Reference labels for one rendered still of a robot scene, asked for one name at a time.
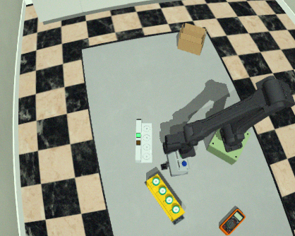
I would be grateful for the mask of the yellow tube rack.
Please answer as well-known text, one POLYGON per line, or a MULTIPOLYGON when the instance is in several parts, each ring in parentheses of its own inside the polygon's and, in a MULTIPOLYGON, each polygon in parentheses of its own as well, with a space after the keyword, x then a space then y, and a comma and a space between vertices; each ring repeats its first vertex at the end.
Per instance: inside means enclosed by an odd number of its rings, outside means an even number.
POLYGON ((177 202, 177 200, 174 198, 174 196, 168 190, 168 188, 166 187, 166 185, 164 184, 164 182, 161 180, 161 178, 159 177, 159 175, 155 175, 154 177, 152 177, 149 180, 147 180, 147 187, 151 191, 152 195, 156 198, 157 202, 162 207, 162 209, 164 210, 164 212, 167 214, 167 216, 169 217, 169 219, 171 220, 171 222, 174 221, 174 220, 176 220, 179 216, 182 216, 185 213, 184 210, 182 209, 182 207, 177 202), (158 186, 155 186, 155 185, 152 184, 152 180, 154 178, 158 178, 160 180, 160 184, 158 186), (158 191, 159 191, 159 188, 160 187, 166 188, 167 192, 166 192, 165 195, 159 194, 158 191), (173 202, 171 204, 167 204, 165 202, 165 199, 168 196, 171 196, 173 198, 173 202), (179 206, 180 211, 177 214, 175 214, 175 213, 172 212, 173 206, 179 206))

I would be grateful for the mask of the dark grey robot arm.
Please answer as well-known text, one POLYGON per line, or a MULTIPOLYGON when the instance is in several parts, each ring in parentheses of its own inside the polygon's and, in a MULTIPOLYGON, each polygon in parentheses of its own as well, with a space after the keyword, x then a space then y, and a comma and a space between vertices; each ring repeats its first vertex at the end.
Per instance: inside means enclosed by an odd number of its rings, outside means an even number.
POLYGON ((186 124, 184 131, 166 135, 162 144, 164 154, 169 155, 178 149, 180 154, 188 153, 189 148, 185 147, 197 146, 199 141, 220 128, 225 151, 238 150, 243 147, 242 141, 248 129, 271 114, 295 105, 289 85, 274 76, 255 84, 257 90, 247 98, 210 117, 186 124))

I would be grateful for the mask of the pale grey key housing panel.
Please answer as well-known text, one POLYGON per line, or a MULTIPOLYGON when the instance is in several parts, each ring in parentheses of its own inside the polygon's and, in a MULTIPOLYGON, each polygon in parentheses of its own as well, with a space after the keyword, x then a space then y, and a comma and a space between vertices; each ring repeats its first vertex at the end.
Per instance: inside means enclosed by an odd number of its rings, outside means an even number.
POLYGON ((167 155, 167 161, 166 164, 161 165, 161 168, 162 170, 167 170, 167 168, 170 167, 171 177, 188 174, 189 168, 187 159, 182 159, 178 151, 167 155))

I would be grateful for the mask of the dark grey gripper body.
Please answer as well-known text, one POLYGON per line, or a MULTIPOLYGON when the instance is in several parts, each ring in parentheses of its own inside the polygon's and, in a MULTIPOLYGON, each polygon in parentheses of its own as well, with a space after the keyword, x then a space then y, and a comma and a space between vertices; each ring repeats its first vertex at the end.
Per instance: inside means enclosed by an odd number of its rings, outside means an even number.
MULTIPOLYGON (((183 144, 182 144, 182 146, 185 147, 183 144)), ((191 157, 191 156, 193 157, 193 156, 196 155, 195 149, 194 149, 193 146, 191 146, 191 147, 185 147, 185 148, 189 148, 189 151, 188 151, 188 153, 181 154, 182 159, 188 158, 188 157, 191 157)))

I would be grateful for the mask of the orange multimeter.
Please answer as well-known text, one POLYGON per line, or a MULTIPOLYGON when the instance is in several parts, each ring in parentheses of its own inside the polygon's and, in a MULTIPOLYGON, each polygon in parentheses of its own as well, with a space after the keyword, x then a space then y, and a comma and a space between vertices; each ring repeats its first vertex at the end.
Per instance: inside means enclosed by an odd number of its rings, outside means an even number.
POLYGON ((220 226, 219 229, 225 234, 230 235, 245 219, 245 215, 236 209, 220 226))

